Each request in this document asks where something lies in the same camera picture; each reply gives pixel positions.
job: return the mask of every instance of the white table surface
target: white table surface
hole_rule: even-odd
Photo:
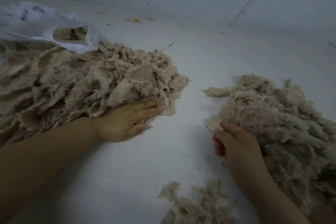
[[[258,223],[222,167],[223,159],[214,155],[211,133],[204,125],[204,119],[217,113],[226,100],[208,98],[200,89],[233,86],[239,76],[249,73],[268,77],[279,86],[281,79],[290,77],[316,102],[317,110],[336,120],[336,49],[328,44],[206,28],[158,16],[148,21],[143,19],[146,11],[126,13],[87,3],[31,1],[60,12],[77,12],[111,42],[132,48],[152,51],[174,41],[164,52],[191,82],[176,101],[173,117],[158,117],[153,128],[132,140],[95,146],[46,184],[10,223],[160,223],[170,206],[155,198],[163,184],[178,181],[181,193],[190,196],[191,186],[200,186],[208,178],[222,180],[223,189],[239,200],[235,214],[242,224]],[[141,23],[128,22],[128,18]]]

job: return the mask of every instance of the translucent plastic bag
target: translucent plastic bag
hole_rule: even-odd
[[[63,41],[53,37],[57,29],[77,27],[87,30],[85,41]],[[50,41],[77,53],[96,50],[98,42],[106,40],[94,26],[79,18],[76,13],[59,14],[55,9],[27,1],[0,8],[0,39]]]

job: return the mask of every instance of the pile of shredded material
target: pile of shredded material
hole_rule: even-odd
[[[314,223],[336,220],[336,123],[322,118],[300,86],[287,80],[277,89],[265,77],[243,75],[236,87],[204,92],[229,97],[209,129],[223,120],[253,133],[282,191]]]
[[[81,40],[85,31],[62,29],[54,37]],[[0,42],[0,147],[61,126],[81,116],[97,117],[139,97],[156,96],[163,115],[188,78],[161,51],[99,43],[79,54],[58,45]]]
[[[162,187],[157,198],[165,198],[173,203],[161,220],[161,224],[236,224],[232,209],[236,200],[221,191],[218,180],[207,180],[202,188],[193,187],[198,205],[190,199],[178,196],[179,182],[171,182]]]

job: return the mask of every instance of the bare skin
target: bare skin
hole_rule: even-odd
[[[27,198],[61,168],[98,140],[125,141],[148,126],[136,124],[162,112],[153,98],[80,118],[59,128],[0,149],[0,223],[7,222]]]
[[[221,122],[212,136],[215,153],[226,159],[238,188],[254,207],[261,224],[311,224],[297,206],[280,191],[268,173],[256,137]]]

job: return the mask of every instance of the person's left hand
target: person's left hand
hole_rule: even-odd
[[[99,140],[121,142],[142,133],[148,124],[137,124],[149,117],[160,114],[163,109],[153,97],[110,109],[102,116],[92,118],[93,127]]]

